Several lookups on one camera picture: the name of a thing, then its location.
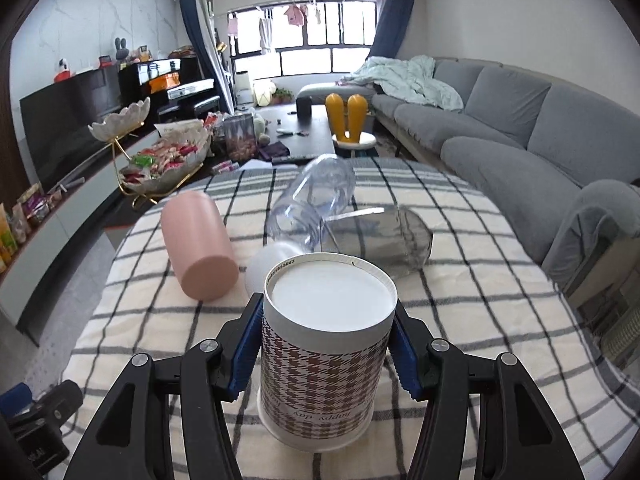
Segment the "grey sofa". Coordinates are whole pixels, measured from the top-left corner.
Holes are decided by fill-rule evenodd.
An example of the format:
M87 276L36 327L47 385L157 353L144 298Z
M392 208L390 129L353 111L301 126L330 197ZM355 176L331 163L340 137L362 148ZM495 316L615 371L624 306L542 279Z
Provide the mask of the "grey sofa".
M360 93L417 159L472 184L580 308L620 286L639 260L639 118L582 87L497 62L435 58L463 110Z

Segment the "black television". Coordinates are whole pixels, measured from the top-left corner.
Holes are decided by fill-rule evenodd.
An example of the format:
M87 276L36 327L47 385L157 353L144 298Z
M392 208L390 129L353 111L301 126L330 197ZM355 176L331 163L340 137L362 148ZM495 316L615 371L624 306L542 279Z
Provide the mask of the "black television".
M122 109L118 70L89 70L55 82L21 99L30 157L42 187L49 191L102 150L88 127Z

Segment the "blue right curtain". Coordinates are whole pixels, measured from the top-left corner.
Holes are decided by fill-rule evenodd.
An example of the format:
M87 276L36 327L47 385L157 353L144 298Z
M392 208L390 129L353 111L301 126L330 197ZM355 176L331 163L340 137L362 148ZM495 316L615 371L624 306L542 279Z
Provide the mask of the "blue right curtain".
M398 55L409 26L416 0L381 0L378 24L370 58L394 58Z

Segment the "black remote control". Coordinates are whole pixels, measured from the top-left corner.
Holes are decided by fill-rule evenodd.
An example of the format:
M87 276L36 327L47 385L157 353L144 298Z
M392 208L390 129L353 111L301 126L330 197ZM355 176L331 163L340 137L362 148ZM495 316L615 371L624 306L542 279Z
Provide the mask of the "black remote control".
M316 158L317 158L317 155L288 155L288 156L273 157L273 159L271 159L271 163L273 164L273 166L282 166L282 165L303 166L308 164L308 162L312 162Z

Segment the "light green blanket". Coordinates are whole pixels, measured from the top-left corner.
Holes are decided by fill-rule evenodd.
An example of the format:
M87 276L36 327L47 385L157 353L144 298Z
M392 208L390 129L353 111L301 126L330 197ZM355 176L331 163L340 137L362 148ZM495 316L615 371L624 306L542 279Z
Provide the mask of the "light green blanket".
M447 112L460 112L464 104L459 92L450 84L434 77L436 60L417 55L410 60L371 56L358 70L344 76L342 84L374 86L386 96L409 104L438 107Z

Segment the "white paper cup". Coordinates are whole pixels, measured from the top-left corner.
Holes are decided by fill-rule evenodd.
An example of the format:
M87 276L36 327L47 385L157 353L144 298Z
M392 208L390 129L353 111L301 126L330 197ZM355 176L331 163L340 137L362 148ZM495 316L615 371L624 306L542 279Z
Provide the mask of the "white paper cup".
M299 255L306 254L307 251L303 246L286 240L273 242L258 250L256 254L250 258L247 263L244 286L248 296L252 296L254 292L262 292L266 276L272 268L283 262L284 260Z

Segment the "pink cup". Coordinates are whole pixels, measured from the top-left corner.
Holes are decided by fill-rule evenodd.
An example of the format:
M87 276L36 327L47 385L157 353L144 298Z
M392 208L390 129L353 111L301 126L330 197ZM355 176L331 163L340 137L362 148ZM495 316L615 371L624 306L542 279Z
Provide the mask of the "pink cup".
M186 191L168 200L160 214L168 257L186 296L213 301L239 278L226 226L214 200L202 191Z

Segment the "black coffee table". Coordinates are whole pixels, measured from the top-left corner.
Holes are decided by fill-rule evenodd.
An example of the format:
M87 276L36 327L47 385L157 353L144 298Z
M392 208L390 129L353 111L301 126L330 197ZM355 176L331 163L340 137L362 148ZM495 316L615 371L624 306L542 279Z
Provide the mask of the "black coffee table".
M257 139L257 154L250 160L270 162L273 157L288 155L324 155L334 154L329 119L321 105L312 106L312 115L301 122L296 115L294 104L248 108L236 112L253 116ZM224 144L221 126L214 128L210 151L216 162L231 160Z

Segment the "grey rabbit figurine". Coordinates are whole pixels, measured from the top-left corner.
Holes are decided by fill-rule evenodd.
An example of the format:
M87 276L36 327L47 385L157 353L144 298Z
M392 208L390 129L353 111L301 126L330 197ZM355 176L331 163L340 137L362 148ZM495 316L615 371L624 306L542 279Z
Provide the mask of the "grey rabbit figurine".
M116 60L118 62L126 61L129 56L129 49L127 48L126 39L116 37L114 44L116 49Z

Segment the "black piano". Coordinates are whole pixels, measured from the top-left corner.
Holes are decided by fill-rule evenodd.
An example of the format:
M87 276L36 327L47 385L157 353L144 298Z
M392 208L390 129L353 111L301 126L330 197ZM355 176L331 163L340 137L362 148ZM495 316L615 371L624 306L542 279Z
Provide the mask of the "black piano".
M134 63L119 71L118 80L125 105L150 101L147 125L205 119L220 111L216 82L203 77L196 56Z

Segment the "potted plant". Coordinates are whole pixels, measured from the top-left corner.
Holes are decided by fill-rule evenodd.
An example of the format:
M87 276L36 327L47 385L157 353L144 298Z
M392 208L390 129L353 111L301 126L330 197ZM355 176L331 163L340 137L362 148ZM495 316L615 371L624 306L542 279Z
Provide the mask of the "potted plant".
M294 101L294 94L291 90L278 87L271 96L272 105L290 104Z

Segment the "black mug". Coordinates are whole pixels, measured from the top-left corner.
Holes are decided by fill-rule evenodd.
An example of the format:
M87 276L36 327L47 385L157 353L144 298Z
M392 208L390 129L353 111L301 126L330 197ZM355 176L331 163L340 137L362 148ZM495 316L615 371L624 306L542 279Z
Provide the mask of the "black mug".
M306 122L312 115L312 99L310 96L299 96L296 101L296 115L301 122Z

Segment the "grey tv cabinet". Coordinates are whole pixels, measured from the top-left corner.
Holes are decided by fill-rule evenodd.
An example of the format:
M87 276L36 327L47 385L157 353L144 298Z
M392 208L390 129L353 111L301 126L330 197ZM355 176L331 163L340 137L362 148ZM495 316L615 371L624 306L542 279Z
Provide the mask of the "grey tv cabinet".
M124 197L117 176L127 156L110 148L106 154L108 162L94 165L94 174L64 196L1 275L1 314L21 334L28 333L55 266Z

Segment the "two tier snack tray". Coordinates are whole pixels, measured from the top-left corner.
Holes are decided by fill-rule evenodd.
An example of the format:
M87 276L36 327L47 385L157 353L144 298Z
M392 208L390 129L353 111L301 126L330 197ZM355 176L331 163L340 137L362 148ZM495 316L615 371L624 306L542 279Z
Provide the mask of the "two tier snack tray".
M143 126L150 109L151 100L146 98L88 125L96 140L111 147L113 157L126 158L124 166L115 168L116 181L120 192L135 203L147 200L155 204L176 192L202 168L212 140L201 119L159 124L155 127L158 139L131 155L120 141Z

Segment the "yellow rabbit ear stool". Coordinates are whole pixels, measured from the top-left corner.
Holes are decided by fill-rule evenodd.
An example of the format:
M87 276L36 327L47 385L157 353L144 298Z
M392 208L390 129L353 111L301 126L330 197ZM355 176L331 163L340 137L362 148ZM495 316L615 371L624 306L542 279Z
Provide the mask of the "yellow rabbit ear stool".
M337 156L359 158L378 154L376 137L367 126L369 103L363 96L356 93L344 100L339 94L331 93L324 106Z

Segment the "blue curtain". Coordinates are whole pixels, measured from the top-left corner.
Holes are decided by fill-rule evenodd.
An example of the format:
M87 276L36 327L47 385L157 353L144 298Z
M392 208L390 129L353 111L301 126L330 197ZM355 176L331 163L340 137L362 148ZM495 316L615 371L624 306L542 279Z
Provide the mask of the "blue curtain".
M398 55L409 26L416 0L381 0L378 24L370 58L394 58Z
M220 55L216 49L216 37L210 24L206 0L179 0L186 36L192 47L205 79L215 81L219 96L219 107L223 112L234 114L230 84Z

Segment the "grey transparent cup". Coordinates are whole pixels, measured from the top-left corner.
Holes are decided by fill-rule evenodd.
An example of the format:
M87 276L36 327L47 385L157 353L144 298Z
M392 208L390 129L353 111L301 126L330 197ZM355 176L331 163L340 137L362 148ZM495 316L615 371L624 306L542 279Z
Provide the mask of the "grey transparent cup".
M408 207L372 207L327 218L320 249L367 260L391 278L403 278L424 268L433 238Z

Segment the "blue left curtain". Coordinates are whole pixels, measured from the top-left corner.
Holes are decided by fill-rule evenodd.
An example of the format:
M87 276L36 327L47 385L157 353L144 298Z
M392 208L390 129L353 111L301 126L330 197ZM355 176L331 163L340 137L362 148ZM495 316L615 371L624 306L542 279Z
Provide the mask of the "blue left curtain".
M186 36L192 47L205 79L215 81L219 96L219 107L223 112L234 114L230 84L220 55L216 49L216 37L210 24L206 0L179 0Z

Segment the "houndstooth patterned paper cup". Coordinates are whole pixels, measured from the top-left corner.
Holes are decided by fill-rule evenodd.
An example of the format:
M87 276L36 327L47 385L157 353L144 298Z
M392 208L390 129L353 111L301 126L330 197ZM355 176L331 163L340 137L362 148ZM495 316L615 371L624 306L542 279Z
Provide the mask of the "houndstooth patterned paper cup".
M396 304L393 280L357 257L313 252L268 273L257 406L273 437L321 453L366 432Z

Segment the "clear snack jar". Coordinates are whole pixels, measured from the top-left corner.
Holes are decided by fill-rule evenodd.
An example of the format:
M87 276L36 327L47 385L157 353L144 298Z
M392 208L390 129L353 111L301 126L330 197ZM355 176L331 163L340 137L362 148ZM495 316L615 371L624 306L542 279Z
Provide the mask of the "clear snack jar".
M253 116L248 113L227 117L221 124L224 144L231 160L247 162L257 154Z

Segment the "snack bags row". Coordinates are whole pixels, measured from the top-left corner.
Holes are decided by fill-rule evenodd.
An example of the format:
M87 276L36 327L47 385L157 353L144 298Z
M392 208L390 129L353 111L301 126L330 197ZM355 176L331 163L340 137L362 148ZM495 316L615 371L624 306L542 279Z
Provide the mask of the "snack bags row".
M64 190L57 186L46 193L40 183L28 188L11 209L1 205L1 273L5 274L21 248L62 202Z

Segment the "clear plastic cup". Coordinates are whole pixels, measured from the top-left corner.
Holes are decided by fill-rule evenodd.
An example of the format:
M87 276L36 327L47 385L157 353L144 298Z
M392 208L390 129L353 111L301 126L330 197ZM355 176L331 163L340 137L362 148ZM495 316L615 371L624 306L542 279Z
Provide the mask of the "clear plastic cup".
M275 242L320 246L327 218L341 214L356 188L355 171L345 159L321 155L303 168L271 206L266 232Z

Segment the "electric heater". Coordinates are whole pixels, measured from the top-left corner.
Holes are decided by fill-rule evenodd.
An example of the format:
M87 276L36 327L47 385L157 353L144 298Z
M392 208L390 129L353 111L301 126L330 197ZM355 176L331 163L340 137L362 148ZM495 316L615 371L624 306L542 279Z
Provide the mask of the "electric heater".
M639 357L639 306L631 307L598 338L601 353L621 370Z

